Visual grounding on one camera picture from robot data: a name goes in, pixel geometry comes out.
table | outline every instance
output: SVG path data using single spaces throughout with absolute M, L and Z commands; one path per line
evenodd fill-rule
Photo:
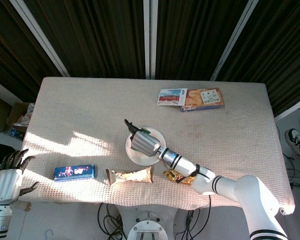
M 181 112 L 157 106 L 161 89 L 220 88 L 225 106 Z M 278 199 L 283 214 L 295 204 L 266 86 L 261 83 L 46 77 L 43 79 L 23 149 L 36 156 L 22 187 L 40 181 L 24 201 L 159 204 L 185 210 L 207 207 L 209 199 L 187 185 L 168 181 L 161 163 L 153 184 L 106 185 L 105 169 L 137 170 L 125 151 L 128 119 L 159 130 L 171 149 L 217 175 L 255 175 Z M 96 179 L 54 182 L 54 168 L 95 164 Z M 219 195 L 212 206 L 239 206 Z

sneaker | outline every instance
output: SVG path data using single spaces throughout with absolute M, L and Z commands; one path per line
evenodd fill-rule
M 296 129 L 290 129 L 285 132 L 285 140 L 288 145 L 293 149 L 295 154 L 300 157 L 300 132 Z

robotic arm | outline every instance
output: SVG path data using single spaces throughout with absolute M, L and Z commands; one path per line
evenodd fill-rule
M 279 203 L 264 183 L 253 175 L 237 181 L 216 176 L 210 169 L 193 164 L 183 156 L 161 147 L 158 139 L 150 136 L 124 120 L 131 136 L 131 148 L 148 157 L 157 156 L 165 166 L 176 170 L 185 178 L 193 176 L 193 190 L 203 195 L 218 194 L 239 203 L 243 209 L 251 240 L 288 240 L 286 233 L 275 219 Z
M 28 149 L 25 149 L 7 155 L 0 166 L 0 239 L 7 236 L 12 216 L 10 204 L 17 201 L 19 196 L 32 192 L 39 185 L 37 181 L 31 187 L 21 189 L 24 170 L 30 160 L 35 158 L 28 156 L 23 160 L 27 152 Z

black curtain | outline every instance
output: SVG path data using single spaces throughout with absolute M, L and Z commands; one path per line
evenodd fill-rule
M 274 115 L 300 101 L 300 0 L 260 0 L 217 81 L 265 83 Z
M 248 0 L 160 0 L 157 79 L 209 81 Z
M 72 77 L 145 78 L 141 0 L 25 0 Z
M 24 102 L 34 102 L 41 81 L 60 76 L 8 0 L 0 1 L 0 84 Z

robot finger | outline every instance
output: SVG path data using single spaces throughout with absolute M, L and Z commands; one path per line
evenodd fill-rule
M 16 169 L 19 165 L 19 163 L 21 162 L 23 156 L 28 152 L 29 149 L 25 149 L 22 150 L 17 157 L 14 158 L 12 164 L 11 164 L 11 168 Z
M 27 187 L 20 190 L 19 196 L 25 195 L 27 193 L 30 193 L 34 191 L 39 186 L 39 182 L 36 181 L 31 187 Z
M 11 157 L 8 158 L 8 160 L 6 161 L 6 165 L 5 165 L 5 169 L 10 169 L 12 167 L 12 163 L 14 162 L 14 160 L 16 159 L 17 154 L 20 153 L 20 151 L 15 151 Z
M 19 163 L 17 169 L 21 169 L 22 173 L 24 173 L 26 167 L 28 166 L 28 163 L 32 160 L 36 158 L 35 156 L 28 156 L 25 160 L 23 160 L 23 162 Z
M 0 171 L 1 171 L 1 170 L 4 170 L 4 169 L 6 168 L 7 161 L 8 161 L 8 159 L 12 156 L 12 154 L 14 154 L 14 153 L 9 153 L 8 155 L 6 155 L 6 156 L 4 157 L 4 159 L 2 160 L 1 165 L 0 165 Z

